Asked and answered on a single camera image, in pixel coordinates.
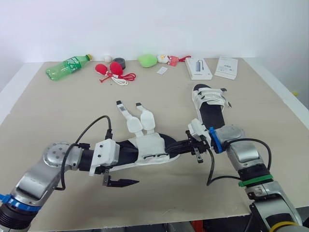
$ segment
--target white box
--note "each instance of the white box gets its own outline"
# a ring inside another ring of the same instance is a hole
[[[211,80],[212,74],[204,58],[186,58],[185,64],[192,80]]]
[[[238,60],[228,57],[219,57],[215,76],[234,80],[237,75]]]

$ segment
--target white wall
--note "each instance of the white wall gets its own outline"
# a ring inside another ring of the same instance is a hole
[[[21,58],[0,44],[0,92],[23,64]]]
[[[300,98],[308,92],[308,0],[14,0],[1,3],[0,18],[0,42],[23,62],[86,53],[260,57]]]

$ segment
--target green ring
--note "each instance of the green ring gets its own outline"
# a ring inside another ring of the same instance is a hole
[[[259,176],[259,177],[256,177],[256,178],[253,178],[253,179],[250,179],[250,180],[239,181],[238,186],[245,187],[247,185],[254,184],[256,182],[260,182],[260,181],[263,181],[263,180],[269,180],[269,179],[272,179],[272,178],[273,178],[273,176],[271,174],[263,175],[263,176]]]

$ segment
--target beige table surface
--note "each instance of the beige table surface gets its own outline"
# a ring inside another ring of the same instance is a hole
[[[112,119],[114,139],[132,137],[126,121],[116,107],[122,100],[137,116],[136,102],[150,109],[156,131],[176,140],[186,139],[187,124],[197,116],[191,100],[192,88],[205,83],[227,88],[226,97],[233,108],[226,108],[226,124],[242,127],[247,137],[269,144],[273,152],[271,173],[279,181],[295,207],[309,205],[309,131],[273,90],[242,59],[238,76],[228,80],[214,76],[210,81],[192,81],[184,63],[164,75],[161,66],[144,69],[137,61],[126,63],[125,73],[137,78],[128,86],[112,80],[101,84],[94,70],[98,62],[64,80],[53,82],[44,70],[55,63],[43,64],[0,126],[0,193],[11,191],[23,173],[42,156],[51,142],[74,142],[95,118],[107,114]],[[217,59],[208,59],[214,73]],[[90,129],[82,142],[93,145],[104,139],[107,123]],[[266,151],[257,145],[267,162]],[[113,179],[140,182],[126,188],[101,185],[102,176],[86,172],[67,172],[65,191],[55,191],[35,218],[31,231],[60,231],[113,226],[154,224],[206,218],[229,217],[249,212],[244,188],[237,180],[224,179],[206,186],[210,169],[209,155],[204,163],[184,154],[176,161],[115,171]],[[234,174],[225,153],[215,155],[214,176]]]

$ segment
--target red balloon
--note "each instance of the red balloon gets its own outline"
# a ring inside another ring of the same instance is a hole
[[[105,75],[107,72],[107,67],[104,64],[97,64],[96,71],[102,75]]]
[[[124,71],[121,68],[121,65],[115,61],[111,63],[110,70],[113,74],[116,74],[118,76],[121,76],[124,73]]]

